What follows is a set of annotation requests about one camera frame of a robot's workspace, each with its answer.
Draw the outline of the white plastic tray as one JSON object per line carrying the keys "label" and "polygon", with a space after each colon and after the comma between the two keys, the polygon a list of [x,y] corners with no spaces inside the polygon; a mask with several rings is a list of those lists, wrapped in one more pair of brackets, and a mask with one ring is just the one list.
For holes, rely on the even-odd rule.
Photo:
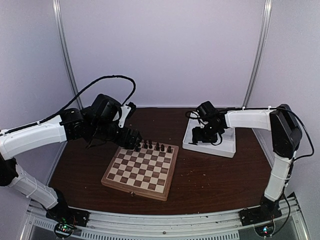
{"label": "white plastic tray", "polygon": [[[227,127],[222,116],[201,118],[196,111],[190,111],[186,115],[188,124],[182,140],[183,149],[227,158],[234,157],[236,153],[235,129]],[[201,141],[192,143],[192,129],[209,126],[217,130],[217,142],[215,144]]]}

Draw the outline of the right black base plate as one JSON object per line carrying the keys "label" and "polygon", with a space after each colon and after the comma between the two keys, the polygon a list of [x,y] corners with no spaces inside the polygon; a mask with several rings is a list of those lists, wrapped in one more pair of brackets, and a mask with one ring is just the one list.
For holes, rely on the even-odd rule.
{"label": "right black base plate", "polygon": [[253,208],[244,208],[238,212],[242,226],[255,225],[263,222],[270,222],[275,218],[282,216],[282,212],[279,208],[269,212],[268,209],[264,209],[261,206]]}

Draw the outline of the wooden chessboard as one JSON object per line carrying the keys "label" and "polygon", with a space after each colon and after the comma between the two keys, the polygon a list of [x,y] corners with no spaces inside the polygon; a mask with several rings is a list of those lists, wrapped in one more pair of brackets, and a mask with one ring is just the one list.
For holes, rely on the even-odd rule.
{"label": "wooden chessboard", "polygon": [[139,151],[119,147],[108,165],[101,184],[131,195],[151,198],[159,201],[168,199],[179,147],[156,143],[152,149],[142,147]]}

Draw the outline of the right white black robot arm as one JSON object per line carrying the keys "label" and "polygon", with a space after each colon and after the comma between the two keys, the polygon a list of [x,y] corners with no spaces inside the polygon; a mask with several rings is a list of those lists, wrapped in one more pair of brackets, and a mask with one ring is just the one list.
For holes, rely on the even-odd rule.
{"label": "right white black robot arm", "polygon": [[235,150],[223,135],[236,128],[261,129],[271,133],[274,153],[273,167],[267,187],[256,210],[259,220],[266,221],[275,214],[279,199],[291,178],[296,152],[302,139],[302,130],[287,104],[267,108],[215,108],[210,101],[185,114],[189,119],[183,142],[188,150],[232,158]]}

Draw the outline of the aluminium front rail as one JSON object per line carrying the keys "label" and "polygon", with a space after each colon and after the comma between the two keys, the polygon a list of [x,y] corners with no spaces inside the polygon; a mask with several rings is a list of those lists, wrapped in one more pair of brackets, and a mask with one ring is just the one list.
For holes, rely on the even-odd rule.
{"label": "aluminium front rail", "polygon": [[[87,225],[76,226],[66,240],[311,240],[304,216],[295,197],[279,203],[282,216],[271,222],[244,226],[239,211],[180,215],[134,215],[87,210]],[[263,237],[263,224],[275,225],[275,235]],[[31,201],[18,240],[62,240],[54,233],[57,223]]]}

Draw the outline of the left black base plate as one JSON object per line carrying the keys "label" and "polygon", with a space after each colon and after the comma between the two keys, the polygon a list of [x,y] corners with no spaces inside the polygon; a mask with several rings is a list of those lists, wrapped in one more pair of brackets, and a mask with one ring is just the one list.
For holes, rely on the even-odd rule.
{"label": "left black base plate", "polygon": [[90,213],[86,210],[80,210],[70,207],[55,206],[52,209],[46,209],[45,217],[55,220],[59,223],[68,224],[71,226],[86,227]]}

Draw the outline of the left circuit board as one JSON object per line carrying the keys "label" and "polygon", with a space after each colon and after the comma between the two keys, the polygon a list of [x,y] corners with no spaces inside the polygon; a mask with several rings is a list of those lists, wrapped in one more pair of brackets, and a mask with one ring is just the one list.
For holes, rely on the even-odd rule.
{"label": "left circuit board", "polygon": [[57,223],[54,226],[53,232],[58,238],[70,237],[76,228],[66,223]]}

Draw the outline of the left aluminium corner post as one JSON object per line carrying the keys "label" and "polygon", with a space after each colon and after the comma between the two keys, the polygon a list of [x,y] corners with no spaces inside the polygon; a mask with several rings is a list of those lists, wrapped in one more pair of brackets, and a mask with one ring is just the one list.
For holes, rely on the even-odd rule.
{"label": "left aluminium corner post", "polygon": [[67,39],[66,39],[66,34],[64,30],[64,24],[63,24],[63,16],[61,12],[61,3],[59,0],[53,0],[52,6],[53,6],[53,13],[54,13],[54,17],[57,25],[59,41],[60,41],[60,46],[61,46],[62,55],[63,55],[63,61],[66,68],[67,78],[71,86],[72,94],[75,97],[79,93],[79,90],[75,80],[74,71],[71,64],[71,58],[68,51]]}

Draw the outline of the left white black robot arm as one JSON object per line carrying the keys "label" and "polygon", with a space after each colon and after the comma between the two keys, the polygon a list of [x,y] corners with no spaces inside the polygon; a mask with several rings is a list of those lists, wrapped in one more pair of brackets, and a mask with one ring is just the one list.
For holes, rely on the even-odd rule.
{"label": "left white black robot arm", "polygon": [[89,145],[93,140],[112,142],[119,147],[133,150],[142,141],[138,130],[125,126],[136,105],[125,105],[114,98],[99,94],[92,105],[83,109],[69,108],[58,112],[49,120],[0,132],[0,185],[18,190],[27,198],[42,205],[61,222],[72,218],[63,194],[44,185],[18,165],[15,157],[42,146],[84,139]]}

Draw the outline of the right circuit board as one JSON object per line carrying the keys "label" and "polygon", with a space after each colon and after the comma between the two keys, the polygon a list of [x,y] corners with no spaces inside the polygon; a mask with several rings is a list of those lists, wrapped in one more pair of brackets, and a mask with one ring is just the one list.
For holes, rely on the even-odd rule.
{"label": "right circuit board", "polygon": [[254,227],[255,233],[259,237],[268,237],[272,235],[275,231],[275,225],[274,224],[263,224],[263,225],[258,225]]}

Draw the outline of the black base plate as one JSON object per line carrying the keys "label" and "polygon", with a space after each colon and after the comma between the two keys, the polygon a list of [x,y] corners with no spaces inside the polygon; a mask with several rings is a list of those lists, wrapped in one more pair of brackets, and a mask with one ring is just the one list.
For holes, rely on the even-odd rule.
{"label": "black base plate", "polygon": [[68,224],[71,226],[86,227],[90,213],[86,210],[80,210],[70,207],[55,206],[52,209],[46,209],[45,217],[55,220],[59,223]]}
{"label": "black base plate", "polygon": [[282,216],[282,212],[279,208],[269,212],[268,209],[264,209],[261,206],[253,208],[244,208],[238,212],[242,226],[255,225],[263,222],[270,222],[275,218]]}

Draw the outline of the right aluminium corner post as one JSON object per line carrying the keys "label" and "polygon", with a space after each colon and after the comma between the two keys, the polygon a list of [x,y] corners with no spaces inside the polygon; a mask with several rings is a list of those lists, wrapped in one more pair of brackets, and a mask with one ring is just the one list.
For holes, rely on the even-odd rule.
{"label": "right aluminium corner post", "polygon": [[259,69],[261,66],[261,62],[262,62],[262,58],[263,58],[263,54],[264,54],[264,50],[265,50],[265,46],[268,38],[270,23],[271,23],[272,6],[273,6],[272,0],[264,1],[264,8],[262,13],[262,20],[261,20],[259,38],[257,42],[256,53],[253,61],[253,66],[252,66],[246,94],[242,103],[244,107],[247,107],[250,102],[251,96],[254,91],[255,83],[259,74]]}

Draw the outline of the circuit board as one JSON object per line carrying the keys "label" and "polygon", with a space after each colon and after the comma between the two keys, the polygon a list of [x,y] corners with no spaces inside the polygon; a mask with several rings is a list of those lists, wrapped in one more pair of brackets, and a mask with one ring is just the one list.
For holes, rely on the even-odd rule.
{"label": "circuit board", "polygon": [[76,228],[66,223],[57,223],[54,226],[53,232],[58,238],[70,237]]}
{"label": "circuit board", "polygon": [[274,224],[263,224],[263,225],[258,225],[254,227],[255,233],[259,237],[268,237],[272,235],[275,231],[275,225]]}

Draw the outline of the aluminium corner post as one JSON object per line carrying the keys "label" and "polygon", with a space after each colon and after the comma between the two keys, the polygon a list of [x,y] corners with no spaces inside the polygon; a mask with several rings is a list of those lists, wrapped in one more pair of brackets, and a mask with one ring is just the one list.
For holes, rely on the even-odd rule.
{"label": "aluminium corner post", "polygon": [[63,61],[66,68],[67,78],[71,86],[72,94],[75,97],[79,93],[79,90],[75,80],[74,71],[71,64],[71,58],[68,51],[67,39],[66,39],[66,34],[64,30],[64,24],[63,24],[63,16],[61,12],[61,3],[59,0],[53,0],[52,6],[53,6],[53,13],[54,13],[54,17],[57,25],[59,41],[60,41],[60,46],[61,46],[62,55],[63,55]]}
{"label": "aluminium corner post", "polygon": [[265,50],[265,46],[268,38],[270,23],[271,23],[272,6],[273,6],[272,0],[264,1],[264,8],[262,13],[262,20],[261,20],[259,38],[257,42],[256,53],[253,61],[253,66],[252,66],[246,94],[242,103],[244,107],[247,107],[250,102],[251,96],[254,91],[255,83],[259,74],[259,69],[261,66],[261,62],[262,62],[262,58],[263,58],[263,54],[264,54],[264,50]]}

